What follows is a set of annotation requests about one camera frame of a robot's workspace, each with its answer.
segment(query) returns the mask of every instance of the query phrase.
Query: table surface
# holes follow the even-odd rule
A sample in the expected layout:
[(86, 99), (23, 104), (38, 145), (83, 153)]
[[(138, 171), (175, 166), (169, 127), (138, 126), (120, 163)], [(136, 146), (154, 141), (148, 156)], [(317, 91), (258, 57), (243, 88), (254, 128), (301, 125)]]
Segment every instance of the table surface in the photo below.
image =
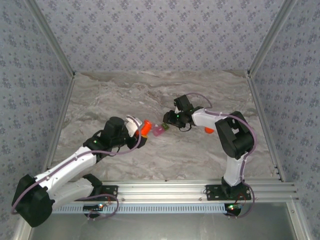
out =
[[(110, 117), (130, 114), (160, 124), (174, 109), (174, 99), (189, 92), (207, 96), (213, 111), (242, 112), (258, 139), (245, 177), (277, 177), (247, 79), (243, 72), (226, 71), (77, 73), (53, 165), (103, 129)], [(201, 97), (189, 99), (194, 106), (208, 106)], [(105, 157), (78, 177), (91, 173), (102, 181), (220, 179), (226, 163), (217, 133), (207, 134), (203, 127), (180, 132), (172, 126), (159, 137), (150, 133), (144, 147)]]

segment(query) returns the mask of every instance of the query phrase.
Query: orange object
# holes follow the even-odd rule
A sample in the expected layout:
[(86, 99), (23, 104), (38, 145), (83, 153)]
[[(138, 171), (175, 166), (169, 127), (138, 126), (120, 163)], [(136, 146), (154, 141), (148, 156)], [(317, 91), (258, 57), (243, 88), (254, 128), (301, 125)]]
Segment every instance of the orange object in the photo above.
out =
[[(148, 120), (144, 120), (144, 125), (141, 128), (141, 135), (142, 136), (147, 136), (151, 129), (152, 129), (152, 123), (149, 122)], [(136, 136), (139, 135), (139, 131), (138, 130), (135, 132), (135, 135)]]
[(212, 134), (212, 133), (214, 133), (214, 129), (211, 129), (211, 128), (208, 128), (208, 127), (205, 127), (204, 128), (204, 131), (207, 133), (207, 134)]

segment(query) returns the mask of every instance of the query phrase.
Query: pink object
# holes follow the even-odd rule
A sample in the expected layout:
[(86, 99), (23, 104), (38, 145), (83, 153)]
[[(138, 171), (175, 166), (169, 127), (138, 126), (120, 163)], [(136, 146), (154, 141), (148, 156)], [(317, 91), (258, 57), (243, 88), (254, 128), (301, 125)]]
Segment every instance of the pink object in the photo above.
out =
[(159, 135), (163, 134), (165, 132), (165, 128), (163, 126), (156, 126), (152, 132), (153, 132), (153, 135), (158, 137)]

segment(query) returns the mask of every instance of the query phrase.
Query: black mounting bracket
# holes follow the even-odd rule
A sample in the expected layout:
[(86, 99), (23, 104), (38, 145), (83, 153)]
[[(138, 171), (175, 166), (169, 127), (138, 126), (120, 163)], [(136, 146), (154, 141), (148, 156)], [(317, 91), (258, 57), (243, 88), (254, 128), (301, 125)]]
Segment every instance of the black mounting bracket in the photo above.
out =
[[(114, 195), (115, 197), (118, 196), (118, 190), (119, 187), (117, 185), (102, 185), (99, 189), (99, 193), (96, 193), (94, 195), (97, 194), (110, 194), (110, 195)], [(97, 198), (93, 198), (93, 199), (88, 199), (88, 200), (81, 200), (82, 202), (105, 202), (108, 201), (108, 197), (107, 196), (101, 196), (101, 197), (97, 197)], [(112, 197), (110, 197), (110, 201), (111, 202), (115, 202), (116, 200), (114, 200)]]
[(234, 191), (233, 194), (229, 196), (226, 195), (222, 184), (206, 185), (205, 194), (208, 201), (251, 200), (250, 189), (242, 183), (240, 183), (237, 186), (236, 191)]

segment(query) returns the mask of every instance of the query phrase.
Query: patterned wallpaper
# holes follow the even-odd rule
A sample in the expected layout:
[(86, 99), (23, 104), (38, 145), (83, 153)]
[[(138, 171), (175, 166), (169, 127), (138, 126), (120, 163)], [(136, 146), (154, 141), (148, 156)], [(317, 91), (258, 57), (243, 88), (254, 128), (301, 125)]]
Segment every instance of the patterned wallpaper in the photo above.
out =
[(73, 70), (248, 69), (283, 0), (37, 0)]
[(320, 2), (299, 0), (255, 76), (288, 181), (320, 239)]
[(69, 77), (23, 1), (0, 9), (0, 239), (9, 240), (15, 188), (41, 170)]

